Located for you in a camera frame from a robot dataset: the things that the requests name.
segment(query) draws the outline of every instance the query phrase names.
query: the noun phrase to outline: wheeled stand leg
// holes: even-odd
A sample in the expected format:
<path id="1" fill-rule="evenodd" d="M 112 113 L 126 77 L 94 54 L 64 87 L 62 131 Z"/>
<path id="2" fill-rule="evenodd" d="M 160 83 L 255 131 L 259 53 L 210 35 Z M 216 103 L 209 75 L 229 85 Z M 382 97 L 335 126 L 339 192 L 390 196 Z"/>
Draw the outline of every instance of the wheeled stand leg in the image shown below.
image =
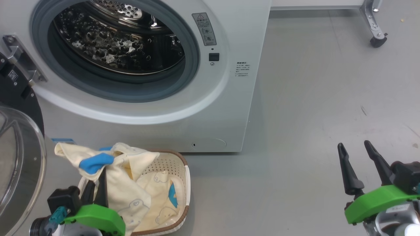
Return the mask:
<path id="1" fill-rule="evenodd" d="M 387 33 L 383 33 L 379 25 L 376 23 L 375 17 L 373 16 L 374 10 L 378 11 L 382 3 L 382 0 L 365 0 L 363 5 L 360 7 L 363 18 L 370 27 L 370 31 L 373 34 L 373 38 L 370 40 L 370 44 L 374 47 L 380 47 L 386 42 Z"/>

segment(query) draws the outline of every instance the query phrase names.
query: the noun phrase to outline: qr code sticker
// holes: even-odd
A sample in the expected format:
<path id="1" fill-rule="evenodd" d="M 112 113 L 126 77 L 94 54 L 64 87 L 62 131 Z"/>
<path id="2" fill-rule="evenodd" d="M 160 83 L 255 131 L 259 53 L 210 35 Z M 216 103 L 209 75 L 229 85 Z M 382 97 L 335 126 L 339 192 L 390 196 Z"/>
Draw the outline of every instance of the qr code sticker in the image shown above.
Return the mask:
<path id="1" fill-rule="evenodd" d="M 9 73 L 9 78 L 10 78 L 13 82 L 15 82 L 15 81 L 16 81 L 16 79 L 18 78 L 18 74 L 16 74 L 16 72 L 15 72 L 14 70 L 11 70 L 11 71 L 10 71 L 10 73 Z"/>

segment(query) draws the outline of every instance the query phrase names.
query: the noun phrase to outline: floor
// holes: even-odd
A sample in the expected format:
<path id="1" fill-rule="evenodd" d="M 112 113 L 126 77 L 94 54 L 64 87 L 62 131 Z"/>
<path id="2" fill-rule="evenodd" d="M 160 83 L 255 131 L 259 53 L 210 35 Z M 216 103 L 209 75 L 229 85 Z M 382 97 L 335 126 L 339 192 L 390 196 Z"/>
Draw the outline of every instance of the floor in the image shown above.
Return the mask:
<path id="1" fill-rule="evenodd" d="M 344 143 L 365 192 L 380 179 L 364 140 L 390 163 L 420 156 L 419 10 L 417 0 L 384 1 L 376 15 L 389 36 L 378 49 L 357 10 L 272 12 L 243 151 L 186 156 L 192 202 L 173 235 L 365 235 L 344 217 L 352 197 L 336 147 Z M 55 189 L 79 176 L 70 166 L 46 179 Z M 30 218 L 47 212 L 37 203 Z"/>

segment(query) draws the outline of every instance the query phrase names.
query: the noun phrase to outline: caster wheel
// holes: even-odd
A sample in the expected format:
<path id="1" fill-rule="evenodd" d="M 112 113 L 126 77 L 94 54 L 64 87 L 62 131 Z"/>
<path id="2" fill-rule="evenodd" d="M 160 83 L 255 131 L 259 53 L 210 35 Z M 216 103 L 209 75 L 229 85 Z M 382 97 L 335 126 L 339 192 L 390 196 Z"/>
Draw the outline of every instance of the caster wheel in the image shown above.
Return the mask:
<path id="1" fill-rule="evenodd" d="M 387 38 L 386 38 L 387 35 L 388 34 L 385 34 L 385 37 L 383 39 L 377 39 L 375 37 L 372 37 L 372 39 L 370 40 L 370 44 L 374 48 L 378 48 L 378 47 L 382 46 L 387 40 Z"/>

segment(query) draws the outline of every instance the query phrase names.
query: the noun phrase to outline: white washing machine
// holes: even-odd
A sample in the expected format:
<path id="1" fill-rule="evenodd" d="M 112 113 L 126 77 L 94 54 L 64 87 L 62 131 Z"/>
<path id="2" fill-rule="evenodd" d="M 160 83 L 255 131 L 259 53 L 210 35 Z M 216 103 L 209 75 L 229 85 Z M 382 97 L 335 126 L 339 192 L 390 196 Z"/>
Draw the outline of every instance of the white washing machine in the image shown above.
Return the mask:
<path id="1" fill-rule="evenodd" d="M 239 152 L 270 5 L 2 0 L 2 52 L 24 71 L 53 140 Z"/>

